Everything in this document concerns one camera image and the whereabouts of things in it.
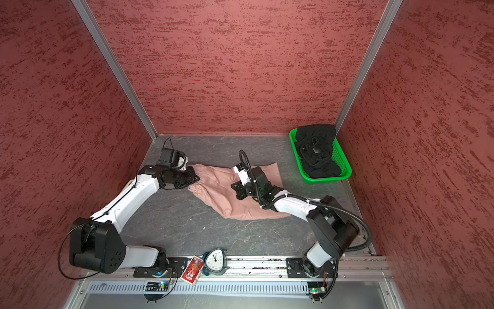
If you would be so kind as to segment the pink drawstring shorts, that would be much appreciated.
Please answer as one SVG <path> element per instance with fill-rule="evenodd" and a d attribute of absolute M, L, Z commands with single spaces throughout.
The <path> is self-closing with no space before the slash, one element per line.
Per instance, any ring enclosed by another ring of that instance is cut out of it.
<path fill-rule="evenodd" d="M 225 219 L 274 220 L 290 216 L 284 212 L 264 210 L 250 196 L 244 200 L 238 200 L 231 185 L 238 182 L 239 177 L 232 168 L 202 164 L 195 164 L 192 168 L 199 176 L 199 181 L 190 185 L 189 191 Z"/>

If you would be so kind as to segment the black shorts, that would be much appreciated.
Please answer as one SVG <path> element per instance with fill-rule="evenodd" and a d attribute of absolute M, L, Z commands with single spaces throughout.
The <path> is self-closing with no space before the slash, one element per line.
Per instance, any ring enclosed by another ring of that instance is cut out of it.
<path fill-rule="evenodd" d="M 309 178 L 333 178 L 342 171 L 332 159 L 336 128 L 332 124 L 302 126 L 295 134 L 295 149 Z"/>

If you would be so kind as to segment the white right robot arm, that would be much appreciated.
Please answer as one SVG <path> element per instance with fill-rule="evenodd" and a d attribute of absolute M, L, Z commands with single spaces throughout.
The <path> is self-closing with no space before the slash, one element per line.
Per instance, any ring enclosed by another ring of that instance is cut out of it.
<path fill-rule="evenodd" d="M 326 263 L 335 263 L 350 250 L 360 234 L 355 215 L 346 211 L 331 196 L 309 199 L 271 184 L 260 167 L 251 170 L 238 164 L 234 167 L 239 181 L 231 188 L 238 200 L 251 197 L 266 211 L 289 214 L 308 223 L 315 235 L 315 244 L 302 257 L 307 275 L 319 275 Z"/>

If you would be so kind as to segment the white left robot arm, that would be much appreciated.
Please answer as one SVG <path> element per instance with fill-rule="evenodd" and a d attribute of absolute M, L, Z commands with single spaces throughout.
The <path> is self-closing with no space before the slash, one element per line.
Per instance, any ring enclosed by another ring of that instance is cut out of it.
<path fill-rule="evenodd" d="M 165 249 L 126 245 L 120 233 L 132 215 L 159 190 L 186 189 L 199 180 L 191 166 L 184 170 L 144 166 L 107 206 L 90 218 L 73 222 L 68 234 L 70 265 L 103 274 L 132 268 L 167 270 Z"/>

